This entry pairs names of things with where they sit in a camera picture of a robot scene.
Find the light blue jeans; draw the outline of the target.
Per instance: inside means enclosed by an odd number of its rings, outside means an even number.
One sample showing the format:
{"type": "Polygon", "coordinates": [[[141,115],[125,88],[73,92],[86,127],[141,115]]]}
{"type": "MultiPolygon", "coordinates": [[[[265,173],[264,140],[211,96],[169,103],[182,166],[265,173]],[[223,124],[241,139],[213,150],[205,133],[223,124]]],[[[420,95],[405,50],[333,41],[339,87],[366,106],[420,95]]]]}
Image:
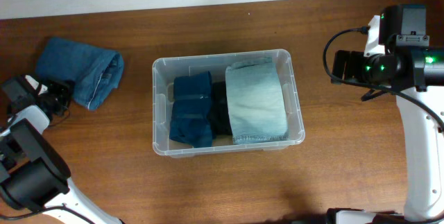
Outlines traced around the light blue jeans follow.
{"type": "Polygon", "coordinates": [[[236,62],[225,70],[228,114],[235,144],[284,141],[289,126],[271,58],[236,62]]]}

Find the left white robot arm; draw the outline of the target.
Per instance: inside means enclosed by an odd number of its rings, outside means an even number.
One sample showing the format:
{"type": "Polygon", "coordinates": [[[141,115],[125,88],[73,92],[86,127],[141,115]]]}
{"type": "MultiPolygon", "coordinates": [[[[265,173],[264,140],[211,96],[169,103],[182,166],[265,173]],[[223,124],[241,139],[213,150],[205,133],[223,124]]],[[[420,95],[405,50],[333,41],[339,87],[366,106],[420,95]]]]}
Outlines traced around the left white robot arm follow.
{"type": "Polygon", "coordinates": [[[53,116],[66,119],[72,83],[11,78],[1,85],[10,99],[1,129],[1,198],[27,217],[46,214],[63,223],[121,223],[74,184],[67,163],[43,138],[53,116]]]}

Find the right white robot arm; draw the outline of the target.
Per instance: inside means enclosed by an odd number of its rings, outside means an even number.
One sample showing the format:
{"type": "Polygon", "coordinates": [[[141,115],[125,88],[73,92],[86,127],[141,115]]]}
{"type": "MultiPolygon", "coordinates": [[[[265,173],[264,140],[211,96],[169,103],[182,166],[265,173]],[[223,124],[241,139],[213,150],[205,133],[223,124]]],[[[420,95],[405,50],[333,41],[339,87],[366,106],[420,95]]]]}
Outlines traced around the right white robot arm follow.
{"type": "Polygon", "coordinates": [[[398,46],[366,55],[340,50],[332,68],[336,84],[367,88],[363,101],[392,94],[402,118],[407,158],[404,223],[443,222],[443,49],[398,46]]]}

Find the black garment with straps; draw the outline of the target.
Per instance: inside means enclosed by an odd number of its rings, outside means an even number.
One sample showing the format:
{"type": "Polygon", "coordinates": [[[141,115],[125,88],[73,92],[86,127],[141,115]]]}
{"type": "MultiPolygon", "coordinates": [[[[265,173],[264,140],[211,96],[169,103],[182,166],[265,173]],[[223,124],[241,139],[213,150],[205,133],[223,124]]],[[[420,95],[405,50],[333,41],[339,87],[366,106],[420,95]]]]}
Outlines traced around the black garment with straps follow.
{"type": "Polygon", "coordinates": [[[212,106],[207,115],[207,120],[211,125],[214,137],[232,135],[225,81],[212,85],[212,106]]]}

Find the dark blue jeans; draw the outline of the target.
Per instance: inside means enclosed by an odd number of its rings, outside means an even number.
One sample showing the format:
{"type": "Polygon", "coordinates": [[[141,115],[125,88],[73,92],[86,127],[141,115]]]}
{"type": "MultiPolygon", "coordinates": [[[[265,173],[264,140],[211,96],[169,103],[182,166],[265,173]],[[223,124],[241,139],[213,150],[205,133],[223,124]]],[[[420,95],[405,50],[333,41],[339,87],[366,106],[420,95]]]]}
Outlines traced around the dark blue jeans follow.
{"type": "Polygon", "coordinates": [[[124,61],[118,51],[52,37],[37,61],[40,78],[74,82],[73,99],[88,110],[97,110],[118,88],[124,61]]]}

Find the teal blue garment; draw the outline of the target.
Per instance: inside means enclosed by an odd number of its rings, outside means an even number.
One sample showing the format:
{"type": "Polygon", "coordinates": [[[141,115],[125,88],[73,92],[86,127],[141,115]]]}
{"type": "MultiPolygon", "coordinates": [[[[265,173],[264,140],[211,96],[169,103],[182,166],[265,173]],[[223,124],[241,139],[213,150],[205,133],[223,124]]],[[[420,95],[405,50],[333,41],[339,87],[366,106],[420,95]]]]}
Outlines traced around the teal blue garment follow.
{"type": "Polygon", "coordinates": [[[210,147],[214,135],[207,115],[211,107],[210,72],[175,78],[169,139],[194,148],[210,147]]]}

